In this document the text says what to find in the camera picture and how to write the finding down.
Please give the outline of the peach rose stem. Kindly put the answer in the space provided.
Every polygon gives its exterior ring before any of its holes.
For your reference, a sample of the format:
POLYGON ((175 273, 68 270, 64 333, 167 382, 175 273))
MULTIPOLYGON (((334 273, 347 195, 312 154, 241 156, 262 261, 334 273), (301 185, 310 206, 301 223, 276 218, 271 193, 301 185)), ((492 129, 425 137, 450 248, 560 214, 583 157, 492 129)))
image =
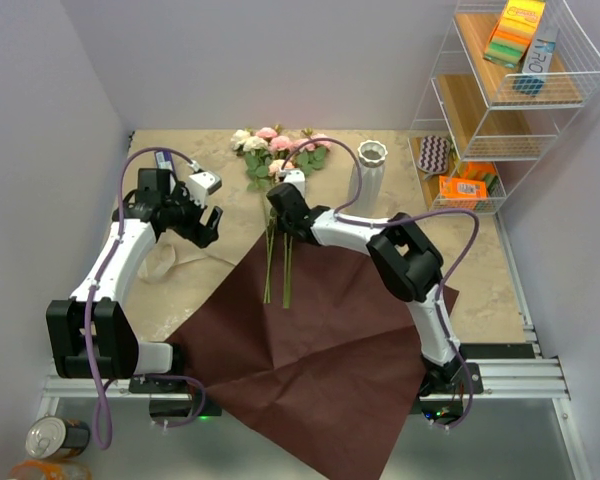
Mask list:
MULTIPOLYGON (((271 182, 281 182, 280 173, 285 169, 293 169, 292 162, 279 159, 274 160, 269 165, 269 175, 272 177, 271 182)), ((273 253, 277 235, 277 220, 272 207, 266 207, 265 212, 268 214, 265 226, 266 237, 266 271, 264 285, 264 303, 268 304, 272 301, 272 264, 273 253)), ((293 256, 293 240, 291 236, 284 233, 282 236, 283 248, 283 286, 282 286, 282 307, 289 309, 291 307, 292 296, 292 256, 293 256)))

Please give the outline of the cream ribbon gold lettering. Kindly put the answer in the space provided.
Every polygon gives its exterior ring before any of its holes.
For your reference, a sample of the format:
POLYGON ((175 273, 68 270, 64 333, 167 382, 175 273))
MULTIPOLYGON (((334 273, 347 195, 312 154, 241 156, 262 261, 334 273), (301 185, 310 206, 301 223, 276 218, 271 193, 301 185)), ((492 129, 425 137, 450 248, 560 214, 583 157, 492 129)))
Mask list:
POLYGON ((233 262, 207 253, 179 253, 173 243, 164 243, 155 246, 141 262, 137 278, 148 284, 160 283, 174 268, 203 260, 214 260, 231 267, 236 266, 233 262))

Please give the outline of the red wrapping paper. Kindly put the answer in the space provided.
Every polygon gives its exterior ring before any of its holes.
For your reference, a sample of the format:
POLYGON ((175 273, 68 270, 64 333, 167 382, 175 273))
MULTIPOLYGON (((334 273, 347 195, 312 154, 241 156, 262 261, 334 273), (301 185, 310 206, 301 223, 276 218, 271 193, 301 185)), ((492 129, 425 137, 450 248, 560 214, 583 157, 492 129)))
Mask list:
POLYGON ((258 240, 171 336, 186 371, 247 427, 330 479, 381 476, 424 377, 419 335, 372 260, 258 240))

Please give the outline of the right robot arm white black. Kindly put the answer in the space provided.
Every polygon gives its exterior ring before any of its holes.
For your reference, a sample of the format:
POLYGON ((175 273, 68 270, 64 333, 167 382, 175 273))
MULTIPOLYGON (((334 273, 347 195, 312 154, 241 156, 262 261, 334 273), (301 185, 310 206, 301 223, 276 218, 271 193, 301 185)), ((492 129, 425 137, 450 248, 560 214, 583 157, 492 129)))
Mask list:
POLYGON ((266 198, 281 230, 304 243, 339 247, 368 255, 384 286, 410 312, 425 364, 424 393, 449 392, 459 383, 475 392, 472 373, 453 334, 443 298, 443 259, 414 220, 400 213, 390 220, 338 213, 325 206, 311 208, 300 190, 275 186, 266 198))

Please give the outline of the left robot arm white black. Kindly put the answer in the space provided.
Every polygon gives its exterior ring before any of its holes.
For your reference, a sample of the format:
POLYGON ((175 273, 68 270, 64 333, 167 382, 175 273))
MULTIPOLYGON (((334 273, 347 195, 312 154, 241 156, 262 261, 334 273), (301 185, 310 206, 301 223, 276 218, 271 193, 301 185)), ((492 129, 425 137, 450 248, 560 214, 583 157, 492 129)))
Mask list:
POLYGON ((123 305, 139 268, 160 236, 171 230, 199 248, 219 238, 223 211, 208 210, 221 178, 195 168, 184 181, 167 169, 141 168, 137 186, 112 215, 109 237, 87 277, 66 300, 54 300, 46 322, 62 378, 85 379, 96 367, 106 379, 152 374, 165 392, 180 390, 187 368, 177 346, 137 339, 123 305))

